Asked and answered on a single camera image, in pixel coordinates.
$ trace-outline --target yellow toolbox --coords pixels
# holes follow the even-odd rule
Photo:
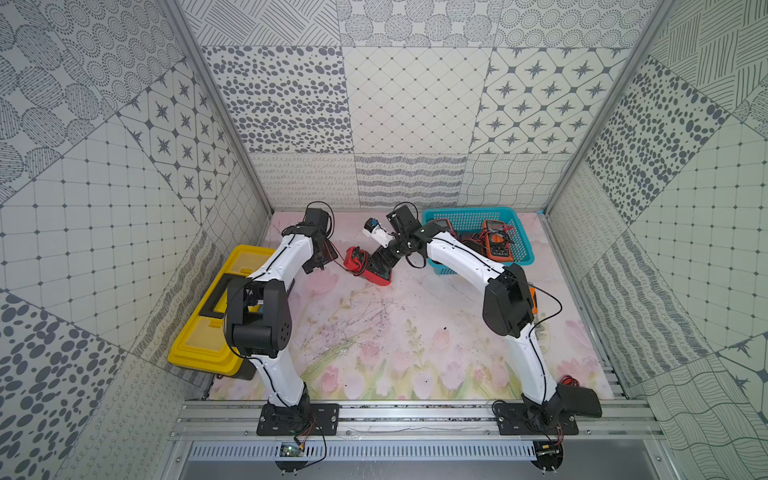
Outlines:
[[[270,248],[250,245],[240,245],[233,250],[176,337],[168,362],[234,378],[253,378],[255,367],[232,353],[224,340],[222,322],[227,311],[227,285],[233,278],[248,276],[258,270],[274,252]]]

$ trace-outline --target orange multimeter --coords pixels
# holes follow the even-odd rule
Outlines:
[[[484,220],[482,223],[482,238],[485,245],[485,256],[495,262],[511,262],[512,250],[509,248],[508,226],[498,220]]]

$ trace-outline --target blue plastic basket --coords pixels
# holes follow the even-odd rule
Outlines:
[[[528,235],[523,230],[523,225],[515,211],[507,207],[476,207],[476,208],[433,208],[424,210],[422,213],[422,223],[427,223],[436,218],[447,218],[456,233],[480,233],[483,220],[500,220],[507,225],[515,226],[515,235],[512,237],[514,243],[511,245],[512,257],[514,262],[505,262],[505,265],[516,263],[520,266],[533,263],[533,249],[531,242],[528,241]],[[450,275],[455,273],[445,265],[429,261],[429,264],[435,268],[438,275]]]

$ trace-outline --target floor mat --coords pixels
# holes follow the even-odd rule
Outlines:
[[[265,247],[280,243],[280,231],[303,213],[278,212]],[[370,217],[386,212],[336,213],[332,241],[343,256],[351,246],[374,251],[362,234]],[[571,375],[613,399],[599,355],[568,291],[563,274],[535,214],[519,214],[535,254],[525,267],[528,281],[563,303],[563,312],[537,328],[550,373]],[[420,266],[420,256],[412,257]],[[557,303],[539,293],[539,318]],[[402,261],[392,284],[381,287],[336,264],[310,275],[300,272],[289,296],[293,336],[288,350],[313,400],[341,399],[520,399],[521,387],[503,337],[483,322],[482,295],[458,275],[436,275]],[[265,399],[258,376],[251,381],[216,379],[211,400]]]

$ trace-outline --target patterned wall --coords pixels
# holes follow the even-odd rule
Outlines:
[[[549,219],[688,478],[768,472],[768,7],[686,0]]]
[[[180,3],[274,207],[539,210],[656,0]]]
[[[155,2],[3,2],[0,84],[0,477],[149,478],[210,381],[170,345],[267,213]]]

